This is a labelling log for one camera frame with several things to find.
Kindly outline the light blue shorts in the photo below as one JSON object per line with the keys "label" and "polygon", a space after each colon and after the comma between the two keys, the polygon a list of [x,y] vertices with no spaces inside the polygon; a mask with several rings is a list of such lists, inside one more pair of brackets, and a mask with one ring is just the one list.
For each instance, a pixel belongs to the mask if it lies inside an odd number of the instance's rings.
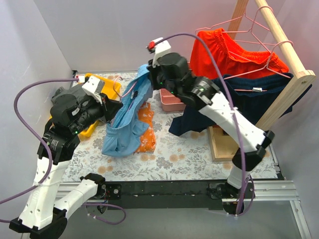
{"label": "light blue shorts", "polygon": [[139,94],[131,109],[127,112],[122,108],[117,112],[112,124],[106,127],[106,136],[102,146],[102,154],[111,157],[124,157],[133,154],[141,144],[140,136],[147,130],[148,125],[138,119],[138,110],[144,102],[153,96],[153,88],[149,80],[147,64],[138,69],[140,78]]}

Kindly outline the pink wire hanger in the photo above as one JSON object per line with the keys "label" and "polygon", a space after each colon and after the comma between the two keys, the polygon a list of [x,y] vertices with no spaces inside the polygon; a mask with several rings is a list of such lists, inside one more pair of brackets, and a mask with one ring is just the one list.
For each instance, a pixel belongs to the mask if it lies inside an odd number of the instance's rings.
{"label": "pink wire hanger", "polygon": [[116,83],[122,79],[123,77],[121,76],[118,76],[114,79],[113,91],[116,93],[120,103],[123,103],[122,111],[127,112],[131,109],[135,98],[139,94],[138,87],[139,87],[140,78],[136,77],[135,79],[133,79],[124,89],[124,91],[121,93],[120,90],[116,89]]}

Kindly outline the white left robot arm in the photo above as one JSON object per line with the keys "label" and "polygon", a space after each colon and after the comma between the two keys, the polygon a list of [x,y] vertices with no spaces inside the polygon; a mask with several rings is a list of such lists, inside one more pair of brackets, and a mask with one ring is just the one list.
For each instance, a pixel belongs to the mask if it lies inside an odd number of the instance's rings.
{"label": "white left robot arm", "polygon": [[9,223],[17,233],[28,233],[31,239],[57,239],[70,216],[87,200],[107,199],[112,192],[99,174],[81,177],[80,184],[60,200],[56,195],[62,177],[76,147],[79,133],[99,119],[110,122],[123,104],[101,93],[97,100],[85,96],[81,101],[72,94],[56,97],[50,109],[38,148],[37,170],[32,190],[19,217]]}

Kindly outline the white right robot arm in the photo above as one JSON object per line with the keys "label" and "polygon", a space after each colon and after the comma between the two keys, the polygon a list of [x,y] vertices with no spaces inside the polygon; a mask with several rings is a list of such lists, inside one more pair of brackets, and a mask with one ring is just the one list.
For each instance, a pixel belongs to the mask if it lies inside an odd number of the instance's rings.
{"label": "white right robot arm", "polygon": [[231,136],[239,146],[227,178],[226,194],[239,197],[243,182],[263,159],[266,148],[274,139],[272,131],[263,131],[250,123],[229,101],[212,80],[193,76],[187,60],[178,53],[155,54],[148,70],[154,90],[167,89],[184,104],[211,119]]}

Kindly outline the grey shorts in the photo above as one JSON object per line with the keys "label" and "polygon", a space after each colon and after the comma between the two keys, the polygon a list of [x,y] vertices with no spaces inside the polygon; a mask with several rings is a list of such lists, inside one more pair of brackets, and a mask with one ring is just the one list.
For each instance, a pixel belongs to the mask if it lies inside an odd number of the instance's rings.
{"label": "grey shorts", "polygon": [[74,86],[69,89],[66,89],[64,87],[60,87],[56,90],[53,97],[51,98],[51,102],[54,105],[57,101],[57,99],[62,95],[73,95],[76,97],[77,101],[81,101],[81,99],[85,96],[85,92],[83,91],[82,87]]}

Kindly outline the orange tie-dye folded shorts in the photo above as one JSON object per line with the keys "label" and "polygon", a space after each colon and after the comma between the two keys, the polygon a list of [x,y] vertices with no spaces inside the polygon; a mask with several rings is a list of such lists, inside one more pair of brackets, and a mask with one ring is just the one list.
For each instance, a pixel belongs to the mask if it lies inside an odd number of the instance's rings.
{"label": "orange tie-dye folded shorts", "polygon": [[140,136],[141,144],[136,153],[154,152],[156,148],[156,136],[153,129],[154,111],[151,110],[150,103],[143,103],[138,110],[138,119],[148,125],[147,130]]}

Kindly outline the red-orange shorts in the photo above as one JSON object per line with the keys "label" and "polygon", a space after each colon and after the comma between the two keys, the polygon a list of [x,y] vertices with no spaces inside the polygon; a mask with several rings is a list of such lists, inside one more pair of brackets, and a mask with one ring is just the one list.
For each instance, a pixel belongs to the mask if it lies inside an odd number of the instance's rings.
{"label": "red-orange shorts", "polygon": [[[289,72],[288,66],[269,51],[247,51],[237,44],[223,28],[200,31],[197,36],[209,48],[221,75],[239,75],[248,79],[257,79],[278,73]],[[189,66],[197,76],[210,79],[218,78],[215,67],[199,40],[195,40]]]}

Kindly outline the navy blue shorts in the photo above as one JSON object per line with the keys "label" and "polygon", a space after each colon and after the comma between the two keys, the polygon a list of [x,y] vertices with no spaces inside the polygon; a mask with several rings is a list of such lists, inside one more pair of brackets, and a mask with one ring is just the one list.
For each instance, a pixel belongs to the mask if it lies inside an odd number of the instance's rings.
{"label": "navy blue shorts", "polygon": [[[233,104],[252,124],[256,124],[278,97],[290,80],[268,76],[251,80],[248,78],[225,78]],[[192,107],[186,106],[183,115],[175,117],[169,132],[181,136],[188,131],[202,132],[215,122]]]}

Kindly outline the pink hanger under red shorts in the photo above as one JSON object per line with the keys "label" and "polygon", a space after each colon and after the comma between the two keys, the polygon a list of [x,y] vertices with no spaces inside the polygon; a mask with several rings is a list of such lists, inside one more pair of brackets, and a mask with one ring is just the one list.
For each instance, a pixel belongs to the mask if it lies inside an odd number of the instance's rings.
{"label": "pink hanger under red shorts", "polygon": [[[195,30],[195,34],[198,34],[200,31],[210,31],[213,30],[216,27],[219,27],[221,25],[224,25],[228,23],[228,29],[224,32],[225,34],[228,34],[229,37],[231,37],[236,43],[245,43],[250,45],[256,45],[262,47],[264,50],[270,52],[269,46],[274,46],[272,43],[264,43],[257,35],[254,33],[254,26],[258,26],[262,28],[263,30],[266,30],[267,32],[270,32],[270,29],[263,24],[256,21],[257,14],[255,14],[254,18],[250,18],[246,15],[246,12],[240,13],[238,17],[235,17],[231,20],[227,20],[218,24],[214,24],[211,27],[201,27]],[[239,30],[239,26],[241,24],[242,19],[248,20],[250,23],[250,26],[246,30]],[[251,40],[238,40],[235,39],[237,35],[241,34],[248,34]]]}

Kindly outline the pink hanger holding navy shorts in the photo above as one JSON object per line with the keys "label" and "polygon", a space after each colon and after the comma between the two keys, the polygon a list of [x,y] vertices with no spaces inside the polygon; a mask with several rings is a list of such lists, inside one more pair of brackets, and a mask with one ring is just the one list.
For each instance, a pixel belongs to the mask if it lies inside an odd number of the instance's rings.
{"label": "pink hanger holding navy shorts", "polygon": [[224,50],[225,59],[220,71],[227,77],[244,77],[251,80],[268,76],[279,76],[285,80],[292,79],[288,66],[272,50],[248,51],[232,39],[223,39],[220,47]]}

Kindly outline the yellow plastic tray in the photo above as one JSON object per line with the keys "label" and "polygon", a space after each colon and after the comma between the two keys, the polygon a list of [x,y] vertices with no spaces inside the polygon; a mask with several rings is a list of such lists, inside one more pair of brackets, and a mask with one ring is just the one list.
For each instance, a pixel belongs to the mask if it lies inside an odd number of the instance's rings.
{"label": "yellow plastic tray", "polygon": [[72,134],[90,136],[95,122],[110,122],[123,106],[116,100],[120,84],[94,74],[78,77],[73,87],[61,87],[51,99],[52,124]]}

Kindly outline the pink compartment organizer tray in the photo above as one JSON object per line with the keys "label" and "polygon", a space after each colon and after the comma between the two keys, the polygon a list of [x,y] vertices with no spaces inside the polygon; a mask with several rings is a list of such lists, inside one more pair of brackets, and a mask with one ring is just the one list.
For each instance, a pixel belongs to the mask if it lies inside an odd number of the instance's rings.
{"label": "pink compartment organizer tray", "polygon": [[183,111],[185,104],[166,89],[160,89],[160,101],[165,112]]}

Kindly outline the wooden clothes rack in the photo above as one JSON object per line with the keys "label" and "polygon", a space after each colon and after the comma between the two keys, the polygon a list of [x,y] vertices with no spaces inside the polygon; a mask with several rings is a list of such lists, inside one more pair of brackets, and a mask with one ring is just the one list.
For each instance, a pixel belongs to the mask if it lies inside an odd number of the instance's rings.
{"label": "wooden clothes rack", "polygon": [[243,90],[248,86],[262,88],[262,93],[238,93],[236,104],[245,111],[245,115],[263,130],[269,130],[274,122],[287,112],[291,111],[299,98],[310,88],[316,75],[312,70],[306,70],[296,54],[293,44],[275,18],[272,9],[265,0],[256,1],[260,12],[270,28],[270,32],[277,41],[286,61],[290,66],[291,74],[278,74],[272,68],[264,65],[255,75],[256,79],[244,80],[243,76],[227,80],[233,89]]}

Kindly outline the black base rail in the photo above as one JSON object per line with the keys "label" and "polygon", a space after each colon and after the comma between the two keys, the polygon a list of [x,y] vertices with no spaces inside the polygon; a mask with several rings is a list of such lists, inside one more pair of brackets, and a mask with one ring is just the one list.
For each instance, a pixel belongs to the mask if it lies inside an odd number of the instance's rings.
{"label": "black base rail", "polygon": [[104,182],[92,197],[124,209],[209,209],[234,214],[240,190],[226,180]]}

